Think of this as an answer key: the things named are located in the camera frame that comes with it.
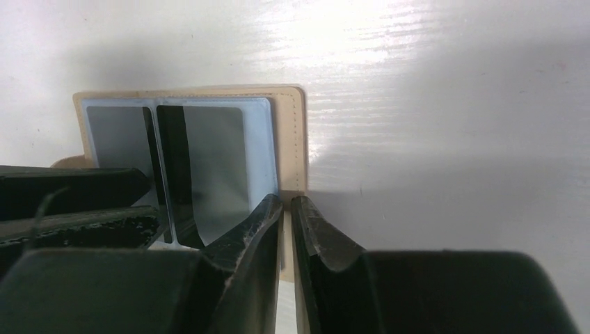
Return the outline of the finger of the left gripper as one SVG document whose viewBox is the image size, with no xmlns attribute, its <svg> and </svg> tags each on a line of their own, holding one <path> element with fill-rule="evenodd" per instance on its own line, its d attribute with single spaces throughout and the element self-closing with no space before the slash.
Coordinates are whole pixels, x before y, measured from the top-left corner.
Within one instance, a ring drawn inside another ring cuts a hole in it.
<svg viewBox="0 0 590 334">
<path fill-rule="evenodd" d="M 1 220 L 35 216 L 45 196 L 57 193 L 47 215 L 129 207 L 151 189 L 136 168 L 1 167 Z"/>
<path fill-rule="evenodd" d="M 1 276 L 26 248 L 147 248 L 160 235 L 160 214 L 151 206 L 2 221 Z"/>
</svg>

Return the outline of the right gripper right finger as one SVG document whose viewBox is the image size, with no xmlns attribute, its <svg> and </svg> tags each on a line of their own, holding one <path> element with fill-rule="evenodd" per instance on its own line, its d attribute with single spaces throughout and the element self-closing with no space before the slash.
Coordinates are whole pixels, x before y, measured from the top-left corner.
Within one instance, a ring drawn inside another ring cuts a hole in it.
<svg viewBox="0 0 590 334">
<path fill-rule="evenodd" d="M 305 196 L 291 202 L 304 333 L 576 333 L 542 267 L 517 252 L 369 251 Z"/>
</svg>

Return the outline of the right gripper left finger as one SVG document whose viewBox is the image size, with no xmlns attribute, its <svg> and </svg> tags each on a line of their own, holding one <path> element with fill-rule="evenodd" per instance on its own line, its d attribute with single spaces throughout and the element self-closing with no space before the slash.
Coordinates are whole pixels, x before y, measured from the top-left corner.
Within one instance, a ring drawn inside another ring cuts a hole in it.
<svg viewBox="0 0 590 334">
<path fill-rule="evenodd" d="M 273 333 L 280 199 L 202 250 L 42 248 L 1 282 L 2 333 Z"/>
</svg>

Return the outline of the beige card holder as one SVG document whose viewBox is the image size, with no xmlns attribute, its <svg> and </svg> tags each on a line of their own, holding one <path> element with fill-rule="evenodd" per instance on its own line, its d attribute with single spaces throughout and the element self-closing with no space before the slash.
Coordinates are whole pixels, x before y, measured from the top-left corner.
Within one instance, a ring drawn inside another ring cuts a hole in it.
<svg viewBox="0 0 590 334">
<path fill-rule="evenodd" d="M 89 106 L 146 106 L 152 112 L 166 213 L 173 241 L 156 240 L 157 250 L 191 250 L 177 241 L 166 169 L 157 121 L 157 107 L 213 106 L 238 108 L 243 113 L 246 174 L 250 213 L 269 194 L 288 202 L 307 189 L 305 99 L 295 86 L 235 86 L 181 90 L 80 92 L 73 96 L 83 143 L 83 154 L 55 163 L 57 168 L 100 168 L 95 162 L 86 108 Z"/>
</svg>

